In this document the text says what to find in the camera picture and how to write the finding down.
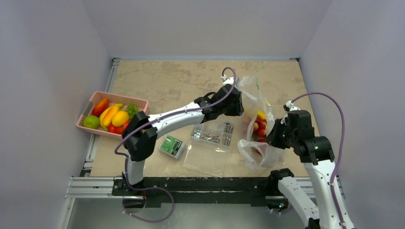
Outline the translucent printed plastic bag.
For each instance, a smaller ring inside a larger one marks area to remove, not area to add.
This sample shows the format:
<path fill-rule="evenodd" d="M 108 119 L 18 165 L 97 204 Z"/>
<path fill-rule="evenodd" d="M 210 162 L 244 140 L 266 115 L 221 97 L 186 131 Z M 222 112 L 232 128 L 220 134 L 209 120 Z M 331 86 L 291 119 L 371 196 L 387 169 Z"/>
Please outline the translucent printed plastic bag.
<path fill-rule="evenodd" d="M 244 107 L 238 151 L 249 169 L 255 171 L 272 168 L 280 163 L 285 155 L 283 150 L 268 145 L 265 140 L 275 123 L 272 106 L 265 97 L 257 77 L 242 77 L 237 89 L 241 92 Z"/>

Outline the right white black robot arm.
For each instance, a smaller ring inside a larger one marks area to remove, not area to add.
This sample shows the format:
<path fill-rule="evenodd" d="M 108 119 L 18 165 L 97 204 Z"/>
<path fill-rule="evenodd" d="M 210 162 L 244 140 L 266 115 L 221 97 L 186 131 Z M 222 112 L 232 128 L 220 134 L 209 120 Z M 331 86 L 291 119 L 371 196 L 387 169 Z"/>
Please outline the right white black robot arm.
<path fill-rule="evenodd" d="M 278 149 L 292 148 L 309 175 L 316 202 L 288 168 L 273 170 L 268 181 L 269 190 L 287 198 L 306 229 L 355 228 L 333 172 L 336 164 L 331 143 L 325 136 L 315 136 L 308 111 L 290 110 L 277 119 L 266 142 Z"/>

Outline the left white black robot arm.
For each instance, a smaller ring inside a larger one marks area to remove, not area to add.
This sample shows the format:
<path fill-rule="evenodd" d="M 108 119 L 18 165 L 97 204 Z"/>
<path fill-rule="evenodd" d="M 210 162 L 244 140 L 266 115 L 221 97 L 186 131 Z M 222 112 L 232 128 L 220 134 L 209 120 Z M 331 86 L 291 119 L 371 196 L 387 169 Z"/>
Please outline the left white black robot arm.
<path fill-rule="evenodd" d="M 215 120 L 221 115 L 241 116 L 243 112 L 242 93 L 231 84 L 169 112 L 151 115 L 139 112 L 123 131 L 119 144 L 127 151 L 124 155 L 124 189 L 130 195 L 141 192 L 145 161 L 153 154 L 160 137 L 189 125 Z"/>

